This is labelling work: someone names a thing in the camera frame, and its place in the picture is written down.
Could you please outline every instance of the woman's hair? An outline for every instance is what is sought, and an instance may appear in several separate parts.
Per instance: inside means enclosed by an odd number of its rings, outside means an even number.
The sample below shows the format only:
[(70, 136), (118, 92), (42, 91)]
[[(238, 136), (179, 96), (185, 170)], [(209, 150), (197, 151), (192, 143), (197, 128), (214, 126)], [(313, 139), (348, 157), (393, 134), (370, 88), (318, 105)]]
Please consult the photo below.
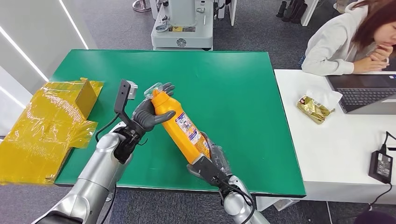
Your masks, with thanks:
[(374, 42), (374, 33), (384, 24), (396, 21), (396, 0), (364, 0), (353, 8), (368, 6), (368, 16), (359, 26), (353, 38), (360, 48), (365, 48)]

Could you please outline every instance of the white machine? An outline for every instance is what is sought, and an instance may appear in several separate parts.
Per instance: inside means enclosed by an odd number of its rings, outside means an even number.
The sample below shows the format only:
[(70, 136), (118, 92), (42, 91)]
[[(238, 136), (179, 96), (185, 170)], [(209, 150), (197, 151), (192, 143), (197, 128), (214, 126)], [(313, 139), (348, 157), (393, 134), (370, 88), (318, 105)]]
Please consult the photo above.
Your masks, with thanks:
[(154, 50), (213, 50), (213, 0), (168, 0), (151, 32)]

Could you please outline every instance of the white desk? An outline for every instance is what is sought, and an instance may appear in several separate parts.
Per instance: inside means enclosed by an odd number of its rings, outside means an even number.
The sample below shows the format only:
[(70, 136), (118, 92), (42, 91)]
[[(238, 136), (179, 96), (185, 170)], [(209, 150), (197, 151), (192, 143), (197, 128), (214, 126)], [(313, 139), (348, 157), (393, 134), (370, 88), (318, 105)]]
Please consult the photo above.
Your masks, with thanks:
[[(371, 153), (381, 147), (385, 131), (396, 134), (396, 115), (347, 115), (338, 105), (317, 125), (296, 102), (310, 86), (330, 90), (327, 79), (301, 70), (275, 70), (275, 76), (307, 193), (302, 200), (371, 203), (389, 189), (369, 177), (368, 169)], [(396, 146), (396, 141), (388, 139), (390, 145)], [(388, 154), (396, 158), (396, 152)], [(396, 165), (392, 182), (396, 183)], [(257, 197), (257, 207), (263, 210), (277, 200)], [(378, 203), (396, 204), (396, 188)]]

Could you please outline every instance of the green table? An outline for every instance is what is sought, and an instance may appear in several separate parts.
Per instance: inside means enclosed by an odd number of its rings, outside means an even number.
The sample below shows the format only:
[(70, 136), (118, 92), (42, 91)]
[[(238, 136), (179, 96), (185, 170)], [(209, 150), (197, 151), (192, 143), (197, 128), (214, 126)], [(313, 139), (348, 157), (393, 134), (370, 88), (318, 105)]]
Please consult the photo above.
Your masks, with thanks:
[[(305, 196), (268, 53), (72, 50), (51, 80), (80, 77), (105, 83), (88, 118), (98, 127), (114, 116), (122, 78), (139, 86), (135, 101), (126, 106), (128, 114), (151, 85), (172, 82), (173, 97), (195, 125), (223, 147), (233, 173), (252, 193)], [(187, 172), (186, 159), (161, 125), (145, 138), (148, 142), (136, 147), (119, 187), (217, 190)], [(74, 184), (95, 145), (93, 137), (87, 149), (74, 149), (55, 184)]]

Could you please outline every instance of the white hoodie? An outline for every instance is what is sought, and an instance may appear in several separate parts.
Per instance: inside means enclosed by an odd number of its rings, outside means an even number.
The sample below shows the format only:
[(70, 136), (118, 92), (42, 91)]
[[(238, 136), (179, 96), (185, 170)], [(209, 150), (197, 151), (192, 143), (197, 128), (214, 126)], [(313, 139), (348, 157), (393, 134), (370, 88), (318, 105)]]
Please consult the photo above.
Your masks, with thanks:
[(311, 37), (303, 71), (319, 76), (351, 74), (353, 62), (374, 51), (375, 43), (358, 52), (358, 47), (352, 42), (368, 14), (368, 6), (352, 9), (356, 3), (348, 5), (345, 14), (328, 21)]

